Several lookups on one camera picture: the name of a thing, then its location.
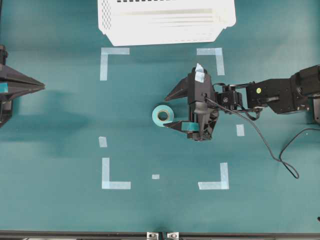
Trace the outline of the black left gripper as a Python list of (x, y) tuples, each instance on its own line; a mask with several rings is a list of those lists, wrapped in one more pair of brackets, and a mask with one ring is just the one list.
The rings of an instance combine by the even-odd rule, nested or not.
[(28, 84), (32, 86), (27, 87), (12, 87), (12, 86), (1, 86), (0, 87), (0, 127), (2, 128), (12, 117), (13, 104), (12, 101), (17, 97), (21, 97), (27, 94), (32, 94), (45, 89), (45, 84), (36, 79), (29, 77), (9, 66), (6, 65), (6, 59), (8, 52), (4, 45), (0, 45), (0, 80)]

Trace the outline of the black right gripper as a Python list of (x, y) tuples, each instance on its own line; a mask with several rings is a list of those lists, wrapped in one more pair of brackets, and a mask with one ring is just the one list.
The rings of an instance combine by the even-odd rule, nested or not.
[(208, 101), (216, 101), (217, 93), (213, 90), (211, 76), (206, 70), (192, 69), (187, 77), (180, 80), (165, 97), (165, 101), (187, 97), (188, 120), (165, 123), (163, 126), (187, 133), (187, 137), (197, 142), (212, 139), (213, 131), (219, 118), (219, 110)]

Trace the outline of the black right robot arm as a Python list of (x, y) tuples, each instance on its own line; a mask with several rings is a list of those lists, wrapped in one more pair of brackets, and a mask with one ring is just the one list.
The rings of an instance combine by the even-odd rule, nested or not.
[(188, 120), (164, 126), (185, 133), (189, 139), (207, 141), (212, 139), (221, 111), (228, 114), (255, 113), (255, 117), (248, 117), (251, 121), (257, 120), (266, 107), (282, 115), (307, 111), (309, 99), (320, 95), (320, 67), (302, 69), (289, 78), (236, 85), (220, 83), (220, 86), (222, 91), (216, 91), (208, 71), (197, 64), (165, 98), (167, 102), (186, 98)]

